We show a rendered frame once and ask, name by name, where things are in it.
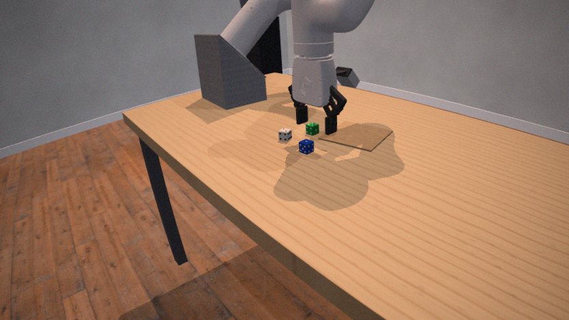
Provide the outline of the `blue die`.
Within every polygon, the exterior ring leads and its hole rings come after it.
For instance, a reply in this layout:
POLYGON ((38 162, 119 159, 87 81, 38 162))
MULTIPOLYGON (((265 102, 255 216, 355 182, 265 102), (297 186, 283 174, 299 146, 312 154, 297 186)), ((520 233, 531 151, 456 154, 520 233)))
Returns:
POLYGON ((299 142, 299 152, 306 155, 314 151, 314 141, 309 139, 304 139, 299 142))

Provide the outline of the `brown mat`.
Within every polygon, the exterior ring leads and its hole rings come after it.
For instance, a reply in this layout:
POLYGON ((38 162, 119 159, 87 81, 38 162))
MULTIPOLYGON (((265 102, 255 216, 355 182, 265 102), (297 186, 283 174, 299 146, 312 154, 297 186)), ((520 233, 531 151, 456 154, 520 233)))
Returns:
POLYGON ((344 121, 337 126, 337 132, 330 135, 323 134, 318 139, 371 152, 392 132, 388 129, 344 121))

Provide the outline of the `green die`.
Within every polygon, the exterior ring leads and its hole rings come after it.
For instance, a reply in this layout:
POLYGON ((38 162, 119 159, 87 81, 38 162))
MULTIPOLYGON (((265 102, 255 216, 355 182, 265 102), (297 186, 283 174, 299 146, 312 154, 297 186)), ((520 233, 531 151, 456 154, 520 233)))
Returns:
POLYGON ((318 124, 316 124, 314 122, 306 124, 306 134, 314 136, 318 133, 319 133, 319 125, 318 124))

